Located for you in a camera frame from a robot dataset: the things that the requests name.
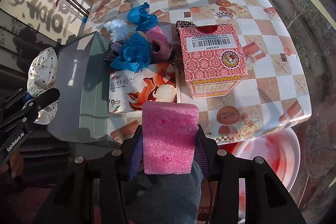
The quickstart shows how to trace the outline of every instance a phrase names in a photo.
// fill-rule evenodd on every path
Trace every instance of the barcode label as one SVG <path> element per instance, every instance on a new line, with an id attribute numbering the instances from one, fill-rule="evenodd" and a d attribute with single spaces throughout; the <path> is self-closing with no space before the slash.
<path id="1" fill-rule="evenodd" d="M 186 38 L 186 42 L 188 52 L 236 47 L 236 42 L 232 34 L 215 34 L 202 37 L 188 37 Z"/>
<path id="2" fill-rule="evenodd" d="M 231 44 L 230 39 L 228 38 L 193 41 L 194 48 L 204 46 L 228 45 L 228 44 Z"/>

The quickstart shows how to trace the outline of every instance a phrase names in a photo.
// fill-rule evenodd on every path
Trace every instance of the checkered tablecloth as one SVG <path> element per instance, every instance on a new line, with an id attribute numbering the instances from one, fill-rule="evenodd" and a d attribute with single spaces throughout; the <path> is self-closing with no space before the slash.
<path id="1" fill-rule="evenodd" d="M 159 26 L 177 55 L 177 20 L 192 21 L 198 26 L 229 23 L 235 28 L 246 57 L 248 77 L 233 91 L 223 97 L 193 100 L 184 75 L 180 77 L 181 102 L 198 106 L 199 122 L 207 137 L 219 144 L 245 140 L 293 126 L 311 116 L 300 59 L 268 0 L 95 0 L 84 32 L 97 30 L 109 38 L 103 24 L 112 19 L 126 20 L 128 11 L 144 2 L 150 5 L 149 13 L 157 15 Z M 219 110 L 228 116 L 237 110 L 239 120 L 219 123 Z M 140 113 L 111 115 L 108 131 L 121 141 L 129 138 L 140 122 Z"/>

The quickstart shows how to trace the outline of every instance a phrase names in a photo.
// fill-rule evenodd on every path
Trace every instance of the person's leg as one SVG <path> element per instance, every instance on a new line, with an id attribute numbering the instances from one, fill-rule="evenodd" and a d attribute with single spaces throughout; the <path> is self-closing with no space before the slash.
<path id="1" fill-rule="evenodd" d="M 195 224 L 202 173 L 194 161 L 190 174 L 160 175 L 157 183 L 127 207 L 135 224 Z"/>

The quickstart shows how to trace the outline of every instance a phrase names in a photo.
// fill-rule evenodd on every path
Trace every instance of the leopard print fabric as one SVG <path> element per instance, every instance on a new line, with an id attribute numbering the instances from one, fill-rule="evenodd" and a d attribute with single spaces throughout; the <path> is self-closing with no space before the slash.
<path id="1" fill-rule="evenodd" d="M 190 21 L 178 20 L 176 21 L 176 33 L 180 36 L 179 28 L 186 28 L 186 27 L 196 27 L 196 25 Z"/>

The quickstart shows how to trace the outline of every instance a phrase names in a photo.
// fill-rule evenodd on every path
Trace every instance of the polka dot fabric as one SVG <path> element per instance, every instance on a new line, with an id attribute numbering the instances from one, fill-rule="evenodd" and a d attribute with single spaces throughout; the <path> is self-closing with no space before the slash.
<path id="1" fill-rule="evenodd" d="M 28 71 L 27 91 L 33 97 L 55 87 L 57 74 L 57 56 L 52 47 L 41 51 L 33 60 Z M 54 102 L 39 111 L 35 123 L 48 124 L 56 115 L 58 102 Z"/>

